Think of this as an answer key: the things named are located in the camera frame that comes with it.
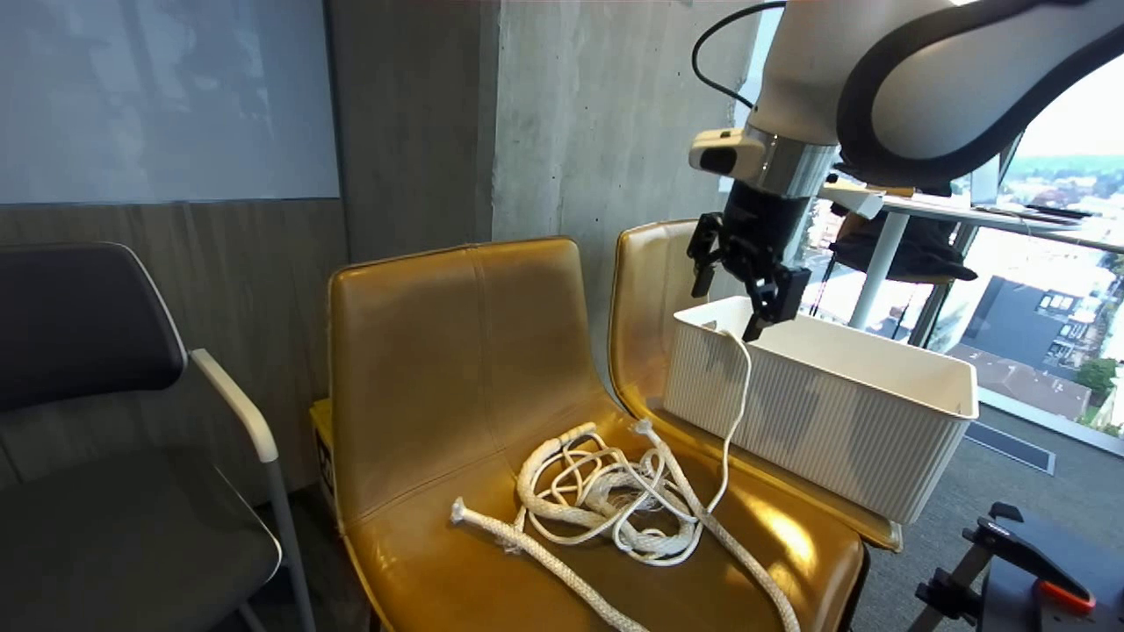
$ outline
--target white box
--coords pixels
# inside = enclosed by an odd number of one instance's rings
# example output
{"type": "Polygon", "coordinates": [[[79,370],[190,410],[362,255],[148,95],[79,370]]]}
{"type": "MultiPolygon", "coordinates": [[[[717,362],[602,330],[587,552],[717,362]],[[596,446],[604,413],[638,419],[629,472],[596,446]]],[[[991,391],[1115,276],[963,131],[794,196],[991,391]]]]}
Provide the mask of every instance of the white box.
{"type": "MultiPolygon", "coordinates": [[[[746,296],[674,311],[664,406],[726,435],[753,315],[746,296]]],[[[748,344],[753,379],[735,446],[879,516],[914,524],[977,406],[977,370],[821,321],[769,325],[748,344]]]]}

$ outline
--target black chair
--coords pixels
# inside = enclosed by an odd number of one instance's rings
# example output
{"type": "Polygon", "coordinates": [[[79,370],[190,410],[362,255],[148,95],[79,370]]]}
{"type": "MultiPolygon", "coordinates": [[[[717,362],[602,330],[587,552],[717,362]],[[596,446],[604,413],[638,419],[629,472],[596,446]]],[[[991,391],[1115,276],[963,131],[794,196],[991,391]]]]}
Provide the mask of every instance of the black chair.
{"type": "Polygon", "coordinates": [[[144,262],[128,245],[0,254],[0,423],[52,400],[165,391],[190,364],[245,426],[281,542],[198,446],[16,482],[0,490],[0,627],[208,627],[231,612],[256,625],[245,599],[281,562],[303,627],[317,627],[276,441],[203,349],[185,356],[144,262]]]}

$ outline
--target floor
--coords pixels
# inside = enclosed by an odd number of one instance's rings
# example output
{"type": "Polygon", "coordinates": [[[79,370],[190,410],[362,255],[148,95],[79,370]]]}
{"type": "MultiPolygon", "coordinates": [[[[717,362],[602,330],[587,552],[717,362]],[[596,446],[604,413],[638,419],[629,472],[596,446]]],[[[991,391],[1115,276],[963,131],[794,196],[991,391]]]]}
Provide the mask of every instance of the floor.
{"type": "MultiPolygon", "coordinates": [[[[963,530],[991,509],[991,502],[1013,502],[1022,512],[1035,512],[1068,528],[1074,538],[1101,542],[1111,552],[1124,552],[1124,461],[1026,426],[1002,410],[985,406],[981,423],[1013,433],[1039,448],[1051,448],[1053,473],[1044,473],[1008,453],[996,453],[977,439],[965,439],[927,509],[905,528],[905,548],[899,554],[872,552],[872,571],[855,612],[857,632],[910,627],[922,612],[914,585],[931,581],[938,564],[957,570],[965,552],[963,530]]],[[[333,538],[333,524],[319,502],[319,490],[295,497],[295,519],[303,530],[304,564],[313,576],[313,599],[324,632],[368,632],[377,627],[350,581],[347,554],[333,538]]],[[[288,585],[268,585],[254,612],[268,627],[295,627],[288,585]]]]}

